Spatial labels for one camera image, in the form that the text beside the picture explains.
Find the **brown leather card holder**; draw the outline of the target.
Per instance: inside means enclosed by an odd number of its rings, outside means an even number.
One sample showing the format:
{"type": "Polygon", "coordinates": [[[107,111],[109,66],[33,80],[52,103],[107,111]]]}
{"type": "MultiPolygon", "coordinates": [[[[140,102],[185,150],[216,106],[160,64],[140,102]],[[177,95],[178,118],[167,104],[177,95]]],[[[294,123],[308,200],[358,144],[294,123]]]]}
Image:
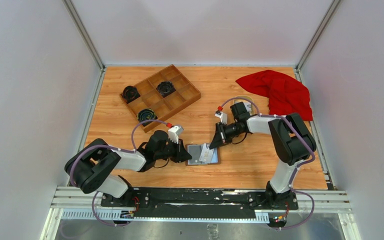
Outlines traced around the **brown leather card holder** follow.
{"type": "Polygon", "coordinates": [[[191,159],[186,161],[187,166],[204,166],[220,164],[219,149],[210,149],[209,143],[189,144],[186,146],[191,159]]]}

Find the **beige oval tray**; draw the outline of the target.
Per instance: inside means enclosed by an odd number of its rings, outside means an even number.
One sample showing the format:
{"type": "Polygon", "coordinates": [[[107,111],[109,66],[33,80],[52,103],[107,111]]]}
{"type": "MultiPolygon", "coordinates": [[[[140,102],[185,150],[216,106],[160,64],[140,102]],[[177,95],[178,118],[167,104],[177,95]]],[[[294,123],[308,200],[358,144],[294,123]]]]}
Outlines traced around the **beige oval tray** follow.
{"type": "Polygon", "coordinates": [[[246,110],[251,114],[255,114],[255,108],[254,106],[252,105],[252,102],[253,99],[250,97],[250,96],[247,96],[247,95],[238,95],[236,97],[236,99],[233,100],[233,103],[234,104],[237,104],[237,103],[244,103],[244,106],[246,108],[246,110]]]}

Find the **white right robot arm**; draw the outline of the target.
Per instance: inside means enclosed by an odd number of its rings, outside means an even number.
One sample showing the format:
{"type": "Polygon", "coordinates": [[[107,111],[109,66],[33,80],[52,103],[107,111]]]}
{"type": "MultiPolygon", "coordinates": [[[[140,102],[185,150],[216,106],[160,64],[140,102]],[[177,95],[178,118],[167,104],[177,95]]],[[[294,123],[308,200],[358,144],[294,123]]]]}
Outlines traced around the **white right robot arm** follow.
{"type": "Polygon", "coordinates": [[[267,182],[264,197],[255,206],[267,205],[278,209],[293,196],[292,185],[299,168],[314,161],[317,145],[304,120],[298,113],[288,115],[251,114],[244,102],[230,106],[233,123],[227,123],[223,106],[219,106],[215,116],[220,119],[215,124],[215,133],[210,149],[233,143],[241,134],[270,135],[279,159],[274,175],[267,182]]]}

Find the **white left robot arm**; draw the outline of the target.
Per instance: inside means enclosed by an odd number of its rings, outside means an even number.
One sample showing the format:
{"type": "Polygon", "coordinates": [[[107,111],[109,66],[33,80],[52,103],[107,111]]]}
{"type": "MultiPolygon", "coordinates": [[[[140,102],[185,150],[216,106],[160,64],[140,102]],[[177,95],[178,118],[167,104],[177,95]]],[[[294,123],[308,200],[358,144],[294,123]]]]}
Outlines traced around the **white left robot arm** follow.
{"type": "Polygon", "coordinates": [[[178,135],[156,130],[135,150],[111,146],[97,138],[69,159],[64,171],[71,185],[84,194],[100,192],[108,201],[126,207],[139,200],[134,196],[133,186],[124,177],[112,175],[113,170],[143,173],[155,167],[158,160],[183,163],[191,159],[178,135]]]}

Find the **white credit card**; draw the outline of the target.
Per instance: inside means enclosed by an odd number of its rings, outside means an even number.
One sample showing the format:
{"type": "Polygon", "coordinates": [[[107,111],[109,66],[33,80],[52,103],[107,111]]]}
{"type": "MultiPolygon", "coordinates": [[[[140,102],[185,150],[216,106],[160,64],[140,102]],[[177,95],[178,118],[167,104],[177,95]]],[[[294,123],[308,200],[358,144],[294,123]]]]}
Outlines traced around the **white credit card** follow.
{"type": "Polygon", "coordinates": [[[218,150],[210,149],[209,143],[204,143],[201,147],[201,153],[198,158],[200,164],[216,164],[219,161],[218,150]]]}

